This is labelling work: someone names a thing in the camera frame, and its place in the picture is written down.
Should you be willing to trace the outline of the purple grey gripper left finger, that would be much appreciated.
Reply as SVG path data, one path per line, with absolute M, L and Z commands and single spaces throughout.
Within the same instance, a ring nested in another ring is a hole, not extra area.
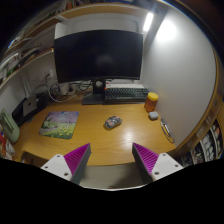
M 90 155 L 90 144 L 85 144 L 66 155 L 56 154 L 42 169 L 79 185 Z

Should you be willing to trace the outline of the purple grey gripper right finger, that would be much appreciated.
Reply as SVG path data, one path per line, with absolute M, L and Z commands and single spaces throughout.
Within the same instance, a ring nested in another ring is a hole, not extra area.
M 157 154 L 137 143 L 132 144 L 132 154 L 144 184 L 182 169 L 182 166 L 167 153 Z

